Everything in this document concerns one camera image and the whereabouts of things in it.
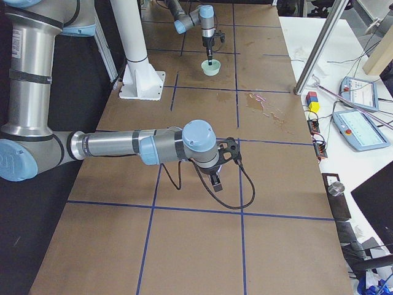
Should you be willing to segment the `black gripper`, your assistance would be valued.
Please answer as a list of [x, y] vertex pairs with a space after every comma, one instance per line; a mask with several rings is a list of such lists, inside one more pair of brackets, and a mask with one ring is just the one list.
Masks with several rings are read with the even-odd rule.
[[198, 171], [202, 177], [205, 177], [206, 175], [209, 176], [214, 192], [220, 192], [223, 190], [218, 172], [219, 166], [220, 165], [215, 165], [213, 167], [198, 166]]
[[212, 65], [212, 57], [213, 57], [213, 46], [215, 44], [214, 37], [202, 37], [203, 46], [206, 49], [206, 55], [208, 57], [208, 65]]

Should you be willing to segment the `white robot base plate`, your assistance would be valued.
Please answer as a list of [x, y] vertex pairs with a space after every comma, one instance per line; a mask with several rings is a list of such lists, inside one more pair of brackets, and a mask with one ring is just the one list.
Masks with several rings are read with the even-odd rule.
[[149, 62], [138, 2], [112, 0], [111, 6], [126, 57], [119, 97], [157, 101], [162, 95], [165, 72], [156, 71]]

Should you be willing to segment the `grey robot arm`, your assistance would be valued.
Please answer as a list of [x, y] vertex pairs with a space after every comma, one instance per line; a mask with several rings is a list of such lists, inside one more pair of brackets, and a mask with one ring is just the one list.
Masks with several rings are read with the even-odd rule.
[[[39, 173], [87, 157], [138, 155], [146, 165], [193, 161], [196, 172], [209, 175], [216, 192], [222, 190], [218, 171], [223, 149], [204, 120], [184, 128], [129, 132], [53, 132], [47, 125], [55, 37], [94, 36], [94, 1], [4, 1], [13, 25], [12, 65], [9, 70], [8, 123], [1, 127], [1, 178], [24, 181]], [[201, 25], [208, 65], [215, 37], [214, 8], [198, 6], [187, 15], [178, 1], [165, 1], [178, 33]], [[111, 1], [126, 53], [124, 99], [159, 100], [165, 72], [149, 63], [137, 1]]]
[[177, 0], [164, 1], [165, 5], [174, 17], [174, 27], [178, 34], [184, 34], [189, 29], [201, 25], [203, 46], [206, 48], [208, 65], [212, 65], [214, 45], [214, 8], [211, 5], [199, 5], [190, 14], [186, 14]]

